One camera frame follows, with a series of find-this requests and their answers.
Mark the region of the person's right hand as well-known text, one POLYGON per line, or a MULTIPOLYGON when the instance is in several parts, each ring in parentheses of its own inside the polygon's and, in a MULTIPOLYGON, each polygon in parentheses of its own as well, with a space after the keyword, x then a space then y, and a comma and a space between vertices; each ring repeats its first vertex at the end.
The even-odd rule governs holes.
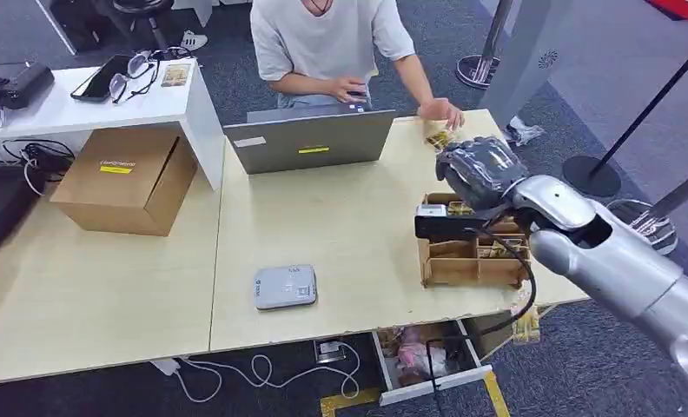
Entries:
POLYGON ((327 93, 341 103, 365 103, 369 99, 367 84, 351 76, 327 80, 327 93))

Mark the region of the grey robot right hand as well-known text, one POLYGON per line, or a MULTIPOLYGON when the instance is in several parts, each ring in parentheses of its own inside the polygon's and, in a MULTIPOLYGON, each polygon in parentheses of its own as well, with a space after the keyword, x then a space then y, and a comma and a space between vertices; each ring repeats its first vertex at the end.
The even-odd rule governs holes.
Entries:
POLYGON ((499 207, 505 194, 529 171, 512 149, 494 136, 450 142, 435 159, 435 174, 471 209, 499 207))

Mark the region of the person's left hand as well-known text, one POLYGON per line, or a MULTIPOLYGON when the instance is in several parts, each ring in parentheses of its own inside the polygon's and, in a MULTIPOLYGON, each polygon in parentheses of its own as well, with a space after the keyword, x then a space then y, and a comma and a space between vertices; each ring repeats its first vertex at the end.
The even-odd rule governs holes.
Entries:
POLYGON ((423 102, 417 115, 425 120, 445 121, 446 127, 451 130, 460 129, 465 123, 463 111, 446 98, 433 98, 423 102))

